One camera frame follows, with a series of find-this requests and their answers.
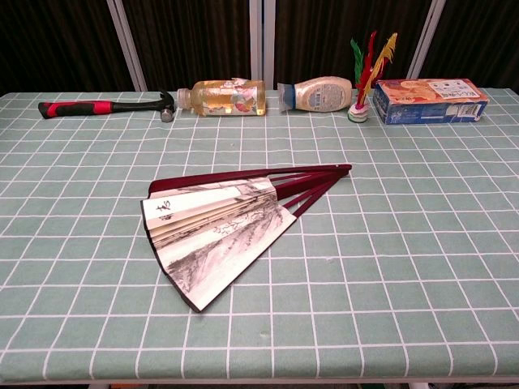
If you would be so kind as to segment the red and black claw hammer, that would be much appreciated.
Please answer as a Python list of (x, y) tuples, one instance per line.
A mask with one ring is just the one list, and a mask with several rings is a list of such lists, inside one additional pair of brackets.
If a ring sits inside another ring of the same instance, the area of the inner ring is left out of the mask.
[(172, 122), (175, 112), (174, 98), (164, 90), (161, 90), (160, 95), (160, 100), (141, 103), (113, 102), (108, 100), (40, 102), (38, 110), (45, 119), (134, 111), (158, 111), (163, 122)]

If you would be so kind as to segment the dark pleated partition panel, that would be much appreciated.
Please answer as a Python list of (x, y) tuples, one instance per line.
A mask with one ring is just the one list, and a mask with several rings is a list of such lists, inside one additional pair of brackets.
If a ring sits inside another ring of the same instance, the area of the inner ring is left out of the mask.
[(0, 0), (0, 96), (133, 88), (106, 0)]
[(446, 0), (420, 76), (519, 94), (519, 0)]
[(350, 40), (375, 55), (395, 32), (397, 44), (386, 79), (408, 73), (431, 0), (277, 0), (273, 83), (300, 83), (320, 76), (354, 81)]
[(248, 0), (122, 0), (149, 91), (251, 78)]

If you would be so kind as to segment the white squeeze sauce bottle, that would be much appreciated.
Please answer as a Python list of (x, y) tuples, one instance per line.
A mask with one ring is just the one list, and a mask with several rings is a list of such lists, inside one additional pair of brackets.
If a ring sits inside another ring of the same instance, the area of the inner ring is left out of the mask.
[(278, 106), (281, 112), (304, 110), (329, 113), (349, 107), (352, 83), (336, 76), (324, 76), (288, 84), (278, 83)]

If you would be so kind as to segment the white partition frame post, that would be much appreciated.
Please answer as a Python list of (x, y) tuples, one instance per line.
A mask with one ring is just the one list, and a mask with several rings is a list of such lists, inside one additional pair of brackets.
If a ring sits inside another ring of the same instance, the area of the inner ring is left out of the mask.
[(251, 77), (272, 90), (275, 70), (276, 0), (248, 0)]
[(446, 0), (431, 0), (431, 5), (418, 40), (413, 59), (407, 72), (407, 79), (417, 79), (427, 57), (431, 41), (435, 35)]
[(122, 0), (106, 0), (131, 81), (137, 92), (148, 90)]

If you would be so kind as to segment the clear bottle with yellow liquid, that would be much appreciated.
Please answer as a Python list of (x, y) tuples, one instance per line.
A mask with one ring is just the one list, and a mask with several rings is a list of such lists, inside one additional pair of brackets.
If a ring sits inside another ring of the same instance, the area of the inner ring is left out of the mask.
[(266, 91), (263, 80), (232, 78), (197, 82), (192, 89), (179, 88), (180, 109), (200, 116), (263, 116)]

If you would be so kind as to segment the green checked tablecloth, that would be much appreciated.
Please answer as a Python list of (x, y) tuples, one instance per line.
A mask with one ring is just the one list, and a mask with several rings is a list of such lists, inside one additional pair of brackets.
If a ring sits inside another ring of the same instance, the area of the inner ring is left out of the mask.
[[(519, 95), (476, 123), (340, 113), (45, 120), (0, 97), (0, 385), (519, 381)], [(151, 181), (349, 163), (203, 313), (157, 265)]]

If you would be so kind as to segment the colourful feather shuttlecock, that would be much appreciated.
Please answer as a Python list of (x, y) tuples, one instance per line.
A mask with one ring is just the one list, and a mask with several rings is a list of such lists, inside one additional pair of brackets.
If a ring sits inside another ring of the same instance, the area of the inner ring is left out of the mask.
[(389, 62), (392, 62), (396, 48), (397, 33), (394, 32), (382, 48), (375, 64), (372, 65), (375, 36), (376, 31), (374, 31), (370, 36), (366, 55), (363, 54), (354, 39), (350, 40), (350, 45), (354, 51), (355, 58), (355, 86), (358, 89), (357, 100), (350, 106), (348, 111), (348, 118), (352, 122), (365, 122), (367, 120), (367, 94), (375, 86), (376, 82), (381, 79), (384, 73), (384, 67)]

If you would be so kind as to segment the blue and orange carton box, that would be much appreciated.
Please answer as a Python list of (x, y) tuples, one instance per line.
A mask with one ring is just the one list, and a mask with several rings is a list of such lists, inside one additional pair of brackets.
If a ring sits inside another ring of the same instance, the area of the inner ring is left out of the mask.
[(372, 101), (385, 124), (427, 124), (476, 122), (489, 99), (469, 79), (386, 79)]

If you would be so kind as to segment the paper folding fan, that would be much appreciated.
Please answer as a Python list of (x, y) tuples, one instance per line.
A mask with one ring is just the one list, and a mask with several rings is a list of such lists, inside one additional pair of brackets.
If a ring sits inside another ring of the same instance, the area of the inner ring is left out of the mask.
[(311, 165), (152, 182), (141, 208), (161, 270), (203, 311), (351, 170)]

